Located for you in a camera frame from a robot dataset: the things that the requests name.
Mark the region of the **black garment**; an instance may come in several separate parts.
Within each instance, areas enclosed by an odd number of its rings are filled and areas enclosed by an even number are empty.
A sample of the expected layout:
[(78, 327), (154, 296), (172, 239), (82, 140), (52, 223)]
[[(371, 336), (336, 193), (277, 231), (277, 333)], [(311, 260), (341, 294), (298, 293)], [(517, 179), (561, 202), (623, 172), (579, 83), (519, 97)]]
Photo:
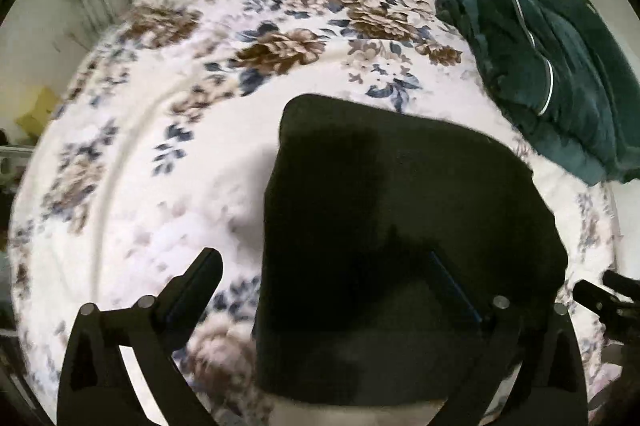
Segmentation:
[(486, 134), (304, 94), (264, 201), (257, 380), (277, 397), (450, 397), (498, 328), (538, 323), (567, 253), (529, 168)]

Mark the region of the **dark green pillow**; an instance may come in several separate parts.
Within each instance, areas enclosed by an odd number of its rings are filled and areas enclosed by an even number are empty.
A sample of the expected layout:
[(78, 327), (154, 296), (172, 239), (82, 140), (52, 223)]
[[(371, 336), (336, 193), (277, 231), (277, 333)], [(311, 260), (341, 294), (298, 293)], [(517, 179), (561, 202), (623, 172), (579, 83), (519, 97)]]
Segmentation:
[(537, 7), (553, 72), (544, 112), (522, 129), (541, 155), (593, 186), (639, 178), (639, 82), (589, 0), (522, 0)]

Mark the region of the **dark green quilt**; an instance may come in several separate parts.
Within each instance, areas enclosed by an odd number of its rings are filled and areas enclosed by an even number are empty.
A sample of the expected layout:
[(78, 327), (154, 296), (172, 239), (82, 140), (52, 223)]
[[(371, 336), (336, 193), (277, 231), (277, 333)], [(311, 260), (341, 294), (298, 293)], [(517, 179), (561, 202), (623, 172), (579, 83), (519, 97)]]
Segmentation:
[(544, 112), (553, 87), (549, 53), (535, 34), (544, 25), (540, 9), (524, 9), (522, 0), (436, 0), (436, 9), (466, 40), (491, 99), (526, 139), (522, 129)]

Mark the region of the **floral white bed blanket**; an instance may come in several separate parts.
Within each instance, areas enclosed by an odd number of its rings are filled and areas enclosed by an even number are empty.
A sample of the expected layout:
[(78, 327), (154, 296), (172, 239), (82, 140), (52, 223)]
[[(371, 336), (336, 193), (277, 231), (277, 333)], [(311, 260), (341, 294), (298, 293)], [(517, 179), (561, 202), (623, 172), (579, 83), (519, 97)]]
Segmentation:
[(538, 155), (490, 100), (469, 46), (435, 0), (137, 0), (85, 57), (38, 142), (12, 208), (9, 258), (26, 380), (53, 418), (64, 351), (84, 302), (127, 307), (158, 293), (206, 247), (224, 256), (205, 330), (176, 361), (206, 361), (232, 388), (209, 411), (252, 425), (310, 423), (248, 381), (247, 334), (262, 268), (262, 196), (280, 117), (300, 94), (433, 117), (489, 134), (533, 169), (568, 253), (560, 301), (587, 390), (617, 376), (603, 328), (570, 302), (615, 264), (615, 207)]

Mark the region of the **yellow cardboard box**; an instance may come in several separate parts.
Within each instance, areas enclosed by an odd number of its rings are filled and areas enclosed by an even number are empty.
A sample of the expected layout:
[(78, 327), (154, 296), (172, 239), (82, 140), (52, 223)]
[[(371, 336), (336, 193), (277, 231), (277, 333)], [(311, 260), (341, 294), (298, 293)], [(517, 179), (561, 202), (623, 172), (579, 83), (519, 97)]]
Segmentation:
[(29, 138), (39, 139), (58, 107), (58, 102), (60, 97), (49, 87), (35, 87), (29, 90), (14, 123)]

